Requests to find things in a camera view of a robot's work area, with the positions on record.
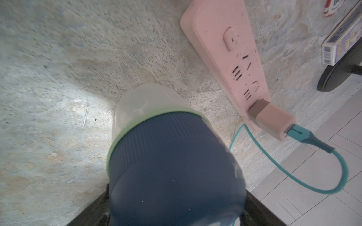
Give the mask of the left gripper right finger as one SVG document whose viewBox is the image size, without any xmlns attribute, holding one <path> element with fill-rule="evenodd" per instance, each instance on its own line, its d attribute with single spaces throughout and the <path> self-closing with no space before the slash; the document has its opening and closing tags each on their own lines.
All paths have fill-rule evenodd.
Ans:
<svg viewBox="0 0 362 226">
<path fill-rule="evenodd" d="M 241 226 L 287 226 L 256 197 L 247 191 L 246 206 L 240 215 Z"/>
</svg>

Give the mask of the pink USB charger adapter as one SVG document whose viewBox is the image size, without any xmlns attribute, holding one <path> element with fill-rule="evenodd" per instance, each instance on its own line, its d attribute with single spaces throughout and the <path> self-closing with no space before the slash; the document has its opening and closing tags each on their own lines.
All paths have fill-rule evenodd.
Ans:
<svg viewBox="0 0 362 226">
<path fill-rule="evenodd" d="M 256 101 L 248 114 L 255 125 L 279 141 L 286 139 L 287 132 L 297 122 L 294 115 L 264 99 Z"/>
</svg>

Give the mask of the small playing card box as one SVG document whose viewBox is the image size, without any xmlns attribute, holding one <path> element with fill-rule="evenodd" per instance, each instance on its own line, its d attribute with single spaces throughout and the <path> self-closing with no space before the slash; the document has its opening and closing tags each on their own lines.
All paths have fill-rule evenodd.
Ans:
<svg viewBox="0 0 362 226">
<path fill-rule="evenodd" d="M 334 66 L 362 36 L 362 2 L 358 1 L 322 44 L 322 63 Z"/>
</svg>

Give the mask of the pink power strip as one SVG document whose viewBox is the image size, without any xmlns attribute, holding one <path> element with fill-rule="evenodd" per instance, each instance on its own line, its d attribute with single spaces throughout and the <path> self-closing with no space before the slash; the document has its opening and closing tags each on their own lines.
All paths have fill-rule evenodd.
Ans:
<svg viewBox="0 0 362 226">
<path fill-rule="evenodd" d="M 181 28 L 245 124 L 260 132 L 248 111 L 271 96 L 244 1 L 192 1 Z"/>
</svg>

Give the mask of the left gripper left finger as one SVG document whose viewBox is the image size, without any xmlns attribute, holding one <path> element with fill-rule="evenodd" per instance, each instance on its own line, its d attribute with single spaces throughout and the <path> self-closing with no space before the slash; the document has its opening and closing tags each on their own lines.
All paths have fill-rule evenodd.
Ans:
<svg viewBox="0 0 362 226">
<path fill-rule="evenodd" d="M 67 226 L 110 226 L 109 185 L 94 202 Z"/>
</svg>

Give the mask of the blue cordless meat grinder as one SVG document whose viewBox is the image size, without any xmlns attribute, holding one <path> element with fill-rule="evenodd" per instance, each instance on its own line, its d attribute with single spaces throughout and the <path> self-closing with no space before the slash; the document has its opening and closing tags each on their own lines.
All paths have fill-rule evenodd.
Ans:
<svg viewBox="0 0 362 226">
<path fill-rule="evenodd" d="M 233 154 L 203 114 L 158 84 L 120 99 L 106 167 L 113 226 L 230 226 L 245 210 Z"/>
</svg>

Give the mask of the black microphone stand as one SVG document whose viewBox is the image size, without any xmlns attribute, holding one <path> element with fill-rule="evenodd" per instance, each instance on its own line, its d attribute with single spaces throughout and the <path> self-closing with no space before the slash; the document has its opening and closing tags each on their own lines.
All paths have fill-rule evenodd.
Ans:
<svg viewBox="0 0 362 226">
<path fill-rule="evenodd" d="M 327 66 L 321 75 L 317 90 L 331 92 L 345 82 L 351 75 L 362 75 L 362 39 L 334 65 Z"/>
</svg>

